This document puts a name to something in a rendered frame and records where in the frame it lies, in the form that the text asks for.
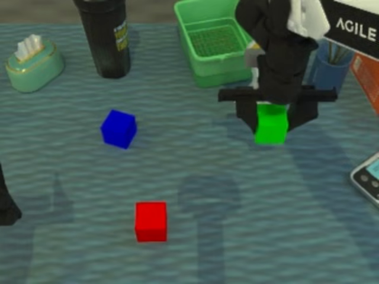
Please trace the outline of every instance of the black cup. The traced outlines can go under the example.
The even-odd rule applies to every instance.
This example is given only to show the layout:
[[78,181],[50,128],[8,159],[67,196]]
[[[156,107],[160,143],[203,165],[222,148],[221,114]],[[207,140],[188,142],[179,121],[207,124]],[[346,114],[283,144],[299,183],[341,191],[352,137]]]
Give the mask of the black cup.
[[125,0],[73,0],[78,7],[97,72],[121,78],[130,71]]

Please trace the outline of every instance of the robotic arm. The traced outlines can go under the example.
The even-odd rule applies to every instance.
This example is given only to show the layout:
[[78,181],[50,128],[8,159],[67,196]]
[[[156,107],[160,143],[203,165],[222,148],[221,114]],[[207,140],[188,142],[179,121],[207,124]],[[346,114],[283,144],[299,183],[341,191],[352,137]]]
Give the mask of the robotic arm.
[[237,22],[265,54],[258,55],[258,84],[265,100],[296,101],[316,40],[330,29],[319,0],[240,0]]

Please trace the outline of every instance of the green basket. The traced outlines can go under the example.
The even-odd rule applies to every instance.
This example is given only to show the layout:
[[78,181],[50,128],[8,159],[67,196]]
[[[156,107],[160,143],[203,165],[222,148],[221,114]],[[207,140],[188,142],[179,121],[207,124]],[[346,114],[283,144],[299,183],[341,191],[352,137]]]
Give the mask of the green basket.
[[251,79],[244,53],[251,42],[235,20],[238,0],[182,0],[175,4],[179,35],[196,85]]

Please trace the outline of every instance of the table surface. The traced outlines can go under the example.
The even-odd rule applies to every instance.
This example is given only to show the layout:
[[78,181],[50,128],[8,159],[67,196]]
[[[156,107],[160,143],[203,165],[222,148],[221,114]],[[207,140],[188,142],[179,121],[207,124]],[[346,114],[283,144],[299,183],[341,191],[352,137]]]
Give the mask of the table surface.
[[[256,146],[217,88],[199,89],[174,25],[132,25],[133,67],[95,72],[81,26],[0,25],[7,58],[31,33],[65,72],[39,92],[0,74],[0,157],[24,217],[0,230],[0,284],[377,283],[379,214],[349,183],[377,150],[377,117],[352,75],[284,146]],[[136,115],[124,151],[111,109]],[[165,200],[169,241],[137,244],[134,203]]]

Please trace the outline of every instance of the tissue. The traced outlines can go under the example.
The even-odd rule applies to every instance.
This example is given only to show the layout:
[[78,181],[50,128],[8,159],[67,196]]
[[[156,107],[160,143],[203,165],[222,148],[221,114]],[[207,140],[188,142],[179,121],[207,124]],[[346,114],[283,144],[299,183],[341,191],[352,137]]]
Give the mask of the tissue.
[[14,53],[19,61],[25,61],[32,58],[43,49],[43,43],[40,35],[32,34],[19,42],[17,51]]

